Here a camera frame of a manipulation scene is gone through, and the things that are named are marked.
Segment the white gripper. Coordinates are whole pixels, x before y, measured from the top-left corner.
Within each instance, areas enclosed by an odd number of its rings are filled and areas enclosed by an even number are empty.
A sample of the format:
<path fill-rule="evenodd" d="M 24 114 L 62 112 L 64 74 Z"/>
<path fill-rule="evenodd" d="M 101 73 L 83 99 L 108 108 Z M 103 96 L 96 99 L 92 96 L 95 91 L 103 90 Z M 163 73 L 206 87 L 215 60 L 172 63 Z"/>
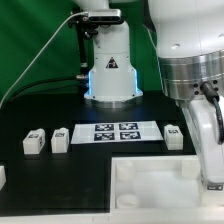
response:
<path fill-rule="evenodd" d="M 189 102 L 183 108 L 187 127 L 207 184 L 224 184 L 224 143 L 219 143 L 215 107 L 206 98 Z"/>

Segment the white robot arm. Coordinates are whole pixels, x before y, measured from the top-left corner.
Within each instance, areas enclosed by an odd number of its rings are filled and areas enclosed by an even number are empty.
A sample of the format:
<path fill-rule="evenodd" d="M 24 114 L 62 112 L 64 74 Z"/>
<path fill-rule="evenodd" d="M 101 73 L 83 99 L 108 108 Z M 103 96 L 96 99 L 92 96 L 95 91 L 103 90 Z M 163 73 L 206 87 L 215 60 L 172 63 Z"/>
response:
<path fill-rule="evenodd" d="M 96 32 L 86 101 L 113 107 L 142 95 L 130 64 L 129 27 L 110 3 L 73 0 Z M 145 0 L 157 35 L 163 93 L 182 108 L 204 183 L 224 184 L 224 0 Z"/>

